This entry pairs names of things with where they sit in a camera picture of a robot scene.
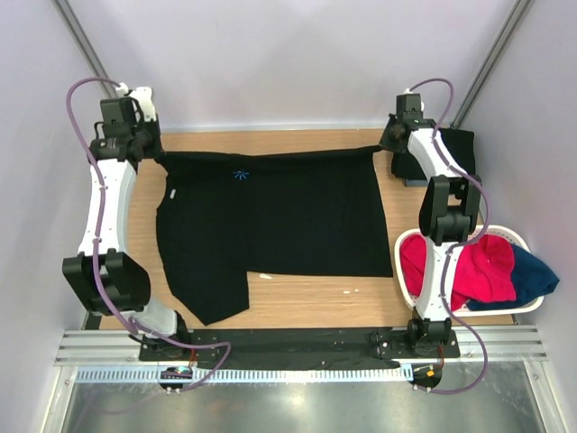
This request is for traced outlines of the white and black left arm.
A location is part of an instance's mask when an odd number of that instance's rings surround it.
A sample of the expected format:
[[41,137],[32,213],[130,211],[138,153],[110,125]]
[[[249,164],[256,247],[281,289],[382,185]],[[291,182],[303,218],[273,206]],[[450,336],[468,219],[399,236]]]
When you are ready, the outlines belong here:
[[145,354],[182,360],[191,339],[182,316],[156,300],[145,269],[128,254],[129,207],[141,161],[163,153],[159,118],[147,87],[119,90],[100,103],[101,121],[88,147],[91,195],[85,233],[62,272],[90,313],[121,318]]

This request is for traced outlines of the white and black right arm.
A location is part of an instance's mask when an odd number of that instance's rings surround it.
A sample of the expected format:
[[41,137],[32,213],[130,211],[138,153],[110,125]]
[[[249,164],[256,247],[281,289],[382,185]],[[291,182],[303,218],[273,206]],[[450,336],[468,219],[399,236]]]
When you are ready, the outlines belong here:
[[426,242],[422,289],[404,330],[378,338],[377,353],[385,360],[434,357],[451,344],[451,297],[456,265],[475,231],[481,202],[480,183],[446,150],[435,121],[424,117],[418,93],[396,98],[396,112],[380,139],[382,149],[408,152],[428,181],[418,216]]

